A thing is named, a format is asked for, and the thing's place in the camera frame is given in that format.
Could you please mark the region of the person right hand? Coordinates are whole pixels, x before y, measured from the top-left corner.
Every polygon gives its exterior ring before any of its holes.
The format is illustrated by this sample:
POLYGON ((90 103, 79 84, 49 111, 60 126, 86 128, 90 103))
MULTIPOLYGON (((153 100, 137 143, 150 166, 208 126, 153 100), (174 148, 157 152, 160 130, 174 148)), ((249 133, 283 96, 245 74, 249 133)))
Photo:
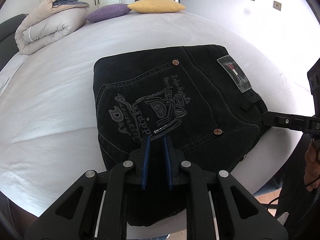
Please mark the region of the person right hand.
POLYGON ((319 151, 316 150, 313 141, 310 142, 309 148, 305 153, 305 173, 304 173, 304 184, 308 186, 306 190, 311 192, 313 189, 319 187, 319 172, 320 172, 320 165, 318 161, 319 151))

